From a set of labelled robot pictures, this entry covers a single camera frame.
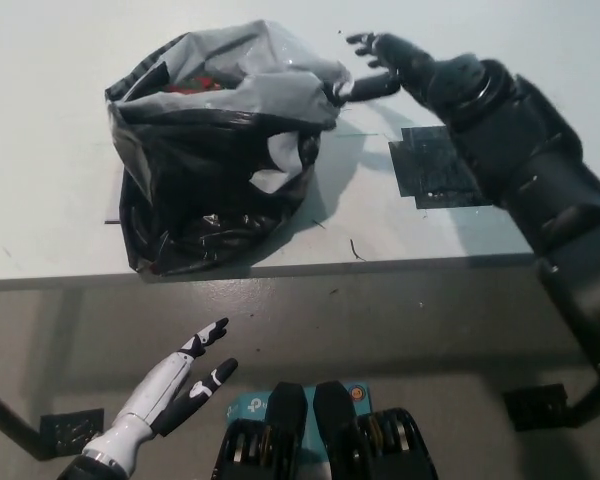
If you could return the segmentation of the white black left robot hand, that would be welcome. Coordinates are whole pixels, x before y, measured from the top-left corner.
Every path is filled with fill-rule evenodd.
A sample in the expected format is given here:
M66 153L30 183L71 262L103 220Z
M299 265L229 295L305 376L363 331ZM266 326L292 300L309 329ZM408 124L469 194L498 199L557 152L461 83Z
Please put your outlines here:
M226 333L227 318L194 334L182 347L160 361L135 388L111 427L91 440L83 454L99 461L110 459L129 472L140 446L157 435L166 436L196 413L230 378L238 362L229 358L182 393L194 361Z

